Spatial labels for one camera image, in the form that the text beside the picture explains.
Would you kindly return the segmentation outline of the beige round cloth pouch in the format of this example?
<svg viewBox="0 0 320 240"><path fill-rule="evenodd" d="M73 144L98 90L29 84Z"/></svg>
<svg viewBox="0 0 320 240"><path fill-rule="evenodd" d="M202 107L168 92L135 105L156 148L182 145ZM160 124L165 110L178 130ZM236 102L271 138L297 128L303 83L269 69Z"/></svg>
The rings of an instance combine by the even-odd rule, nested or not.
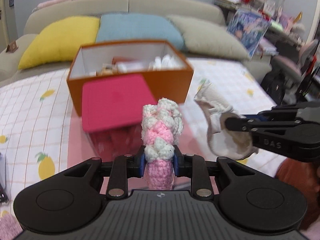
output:
<svg viewBox="0 0 320 240"><path fill-rule="evenodd" d="M230 131L225 126L227 118L243 119L232 105L218 92L209 80L203 80L194 97L207 120L207 143L218 157L242 160L258 153L248 132Z"/></svg>

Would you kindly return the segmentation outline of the pink white crochet toy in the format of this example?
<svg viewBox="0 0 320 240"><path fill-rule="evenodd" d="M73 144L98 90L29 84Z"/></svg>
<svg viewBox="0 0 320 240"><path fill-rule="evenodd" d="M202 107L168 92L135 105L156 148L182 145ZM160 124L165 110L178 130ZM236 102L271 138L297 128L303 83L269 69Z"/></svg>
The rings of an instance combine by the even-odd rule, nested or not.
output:
<svg viewBox="0 0 320 240"><path fill-rule="evenodd" d="M174 184L174 146L183 131L176 102L162 98L143 107L142 141L147 162L145 179L151 190L171 190Z"/></svg>

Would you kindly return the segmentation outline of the pink paper mat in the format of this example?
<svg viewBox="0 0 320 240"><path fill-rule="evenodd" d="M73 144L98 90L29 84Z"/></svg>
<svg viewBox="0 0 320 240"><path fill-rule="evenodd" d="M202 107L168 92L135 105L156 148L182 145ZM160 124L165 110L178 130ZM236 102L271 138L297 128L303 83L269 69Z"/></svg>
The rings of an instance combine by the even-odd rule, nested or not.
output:
<svg viewBox="0 0 320 240"><path fill-rule="evenodd" d="M113 161L135 155L140 146L143 105L136 100L85 103L84 114L72 112L69 128L67 166L91 157Z"/></svg>

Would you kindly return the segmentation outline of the pink office chair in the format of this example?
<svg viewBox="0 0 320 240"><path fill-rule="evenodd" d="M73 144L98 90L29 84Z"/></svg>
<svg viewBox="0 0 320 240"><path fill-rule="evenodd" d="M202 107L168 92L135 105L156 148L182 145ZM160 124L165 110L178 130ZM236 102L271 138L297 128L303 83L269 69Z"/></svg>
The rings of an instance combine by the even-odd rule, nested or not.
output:
<svg viewBox="0 0 320 240"><path fill-rule="evenodd" d="M300 84L303 77L307 74L309 66L315 59L316 48L319 44L318 39L301 46L298 51L298 61L294 62L286 56L277 55L271 60L273 70L279 71L294 84Z"/></svg>

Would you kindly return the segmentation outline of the orange cardboard box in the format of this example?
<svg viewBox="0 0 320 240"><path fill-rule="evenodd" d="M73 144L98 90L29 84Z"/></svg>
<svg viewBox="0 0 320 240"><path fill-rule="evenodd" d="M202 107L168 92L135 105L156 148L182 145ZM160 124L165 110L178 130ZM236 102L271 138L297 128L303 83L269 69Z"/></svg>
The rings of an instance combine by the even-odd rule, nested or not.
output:
<svg viewBox="0 0 320 240"><path fill-rule="evenodd" d="M81 46L70 66L66 82L72 98L74 109L82 116L82 87L85 83L125 73L96 76L103 64L111 63L113 58L133 59L150 63L154 59L172 56L178 62L173 70L146 70L132 72L129 75L144 77L153 97L158 100L168 98L176 103L184 103L189 91L194 69L186 57L166 40L122 40L95 43Z"/></svg>

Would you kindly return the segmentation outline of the cluttered desk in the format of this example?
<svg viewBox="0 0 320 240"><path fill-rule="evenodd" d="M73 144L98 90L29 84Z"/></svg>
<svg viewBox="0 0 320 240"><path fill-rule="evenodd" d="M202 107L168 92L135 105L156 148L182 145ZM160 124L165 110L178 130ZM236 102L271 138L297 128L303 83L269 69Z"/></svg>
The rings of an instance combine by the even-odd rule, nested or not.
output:
<svg viewBox="0 0 320 240"><path fill-rule="evenodd" d="M284 12L284 3L281 0L277 4L274 0L214 0L213 4L220 7L226 22L231 20L230 14L238 10L251 11L257 15L263 16L270 22L267 31L267 37L272 42L286 42L295 47L301 47L304 44L302 36L305 32L305 26L302 23L303 13L290 16Z"/></svg>

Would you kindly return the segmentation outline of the beige cushion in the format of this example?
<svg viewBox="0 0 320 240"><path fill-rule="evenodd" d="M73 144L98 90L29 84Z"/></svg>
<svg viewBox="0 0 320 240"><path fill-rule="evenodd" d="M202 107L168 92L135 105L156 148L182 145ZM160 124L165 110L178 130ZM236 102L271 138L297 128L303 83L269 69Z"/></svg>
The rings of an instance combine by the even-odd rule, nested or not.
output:
<svg viewBox="0 0 320 240"><path fill-rule="evenodd" d="M249 59L244 45L225 27L194 17L168 15L167 19L180 31L187 51L222 59Z"/></svg>

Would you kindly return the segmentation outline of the fruit print checked tablecloth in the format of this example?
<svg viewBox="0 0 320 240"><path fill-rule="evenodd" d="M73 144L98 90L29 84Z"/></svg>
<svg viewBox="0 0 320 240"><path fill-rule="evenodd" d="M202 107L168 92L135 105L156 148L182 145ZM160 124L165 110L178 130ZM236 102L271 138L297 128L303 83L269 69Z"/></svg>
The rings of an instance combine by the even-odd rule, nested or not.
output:
<svg viewBox="0 0 320 240"><path fill-rule="evenodd" d="M203 80L241 114L268 110L274 101L260 87L252 70L235 61L189 59L194 69L185 103L181 104L184 130L179 140L183 153L215 160L207 145L207 122L194 101ZM78 164L94 151L82 130L66 78L67 69L30 77L1 88L1 155L6 157L3 187L9 198L1 213L13 213L19 192Z"/></svg>

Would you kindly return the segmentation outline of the red box with clear front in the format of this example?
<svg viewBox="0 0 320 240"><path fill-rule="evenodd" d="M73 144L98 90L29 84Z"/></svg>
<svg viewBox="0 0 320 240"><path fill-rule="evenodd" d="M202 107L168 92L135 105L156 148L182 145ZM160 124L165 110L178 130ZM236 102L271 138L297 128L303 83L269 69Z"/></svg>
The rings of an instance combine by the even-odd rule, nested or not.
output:
<svg viewBox="0 0 320 240"><path fill-rule="evenodd" d="M143 144L143 106L155 103L139 74L86 83L82 88L82 130L95 155L113 161L120 155L136 154Z"/></svg>

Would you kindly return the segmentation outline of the white items in box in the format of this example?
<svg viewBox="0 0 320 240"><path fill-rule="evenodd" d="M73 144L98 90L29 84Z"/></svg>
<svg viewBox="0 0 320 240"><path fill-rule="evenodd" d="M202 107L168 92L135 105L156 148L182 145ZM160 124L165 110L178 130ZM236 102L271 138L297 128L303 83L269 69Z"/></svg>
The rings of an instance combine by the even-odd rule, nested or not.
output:
<svg viewBox="0 0 320 240"><path fill-rule="evenodd" d="M157 56L153 61L136 60L125 57L114 57L111 63L103 63L101 70L96 71L96 76L151 72L159 70L180 70L184 64L178 58L169 54Z"/></svg>

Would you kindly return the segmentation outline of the light blue cushion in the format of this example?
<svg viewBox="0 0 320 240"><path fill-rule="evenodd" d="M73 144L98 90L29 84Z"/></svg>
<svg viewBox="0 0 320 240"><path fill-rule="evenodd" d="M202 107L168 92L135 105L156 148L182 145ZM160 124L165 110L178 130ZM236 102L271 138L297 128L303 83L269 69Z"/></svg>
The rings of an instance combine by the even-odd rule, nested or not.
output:
<svg viewBox="0 0 320 240"><path fill-rule="evenodd" d="M149 14L107 14L100 18L96 42L113 40L167 40L184 49L180 31L166 18Z"/></svg>

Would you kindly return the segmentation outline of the yellow cushion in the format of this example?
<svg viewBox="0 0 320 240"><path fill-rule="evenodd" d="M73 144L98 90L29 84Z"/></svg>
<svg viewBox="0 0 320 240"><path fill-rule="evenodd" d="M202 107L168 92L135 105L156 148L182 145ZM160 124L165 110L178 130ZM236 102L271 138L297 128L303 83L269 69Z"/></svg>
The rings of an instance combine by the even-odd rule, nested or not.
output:
<svg viewBox="0 0 320 240"><path fill-rule="evenodd" d="M82 45L95 42L99 25L96 17L72 16L46 26L23 53L18 69L72 61Z"/></svg>

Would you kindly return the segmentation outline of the small brown stand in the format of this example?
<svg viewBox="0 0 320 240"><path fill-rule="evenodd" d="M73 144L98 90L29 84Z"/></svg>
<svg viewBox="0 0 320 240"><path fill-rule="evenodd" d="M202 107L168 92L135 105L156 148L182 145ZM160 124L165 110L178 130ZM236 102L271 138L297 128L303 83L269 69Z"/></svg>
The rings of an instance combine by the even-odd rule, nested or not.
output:
<svg viewBox="0 0 320 240"><path fill-rule="evenodd" d="M18 49L16 41L11 42L7 45L6 53L14 53Z"/></svg>

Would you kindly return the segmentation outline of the grey striped cushion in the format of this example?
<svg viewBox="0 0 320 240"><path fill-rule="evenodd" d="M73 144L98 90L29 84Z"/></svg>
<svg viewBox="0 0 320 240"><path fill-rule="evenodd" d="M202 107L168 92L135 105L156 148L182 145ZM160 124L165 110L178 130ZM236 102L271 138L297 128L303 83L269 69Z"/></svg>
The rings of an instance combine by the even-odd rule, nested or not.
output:
<svg viewBox="0 0 320 240"><path fill-rule="evenodd" d="M127 11L109 11L109 12L97 12L93 14L88 14L90 17L101 18L105 15L127 15Z"/></svg>

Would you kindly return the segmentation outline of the pink plush toy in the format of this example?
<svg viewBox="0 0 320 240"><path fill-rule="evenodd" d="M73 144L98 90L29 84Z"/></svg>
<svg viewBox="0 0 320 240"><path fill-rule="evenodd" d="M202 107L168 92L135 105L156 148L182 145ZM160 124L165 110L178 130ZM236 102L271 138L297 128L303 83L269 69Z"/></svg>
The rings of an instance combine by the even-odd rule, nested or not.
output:
<svg viewBox="0 0 320 240"><path fill-rule="evenodd" d="M50 7L52 5L55 4L59 4L59 3L63 3L63 2L69 2L69 1L73 1L73 0L48 0L42 3L39 3L33 10L32 12L38 11L40 9L46 8L46 7Z"/></svg>

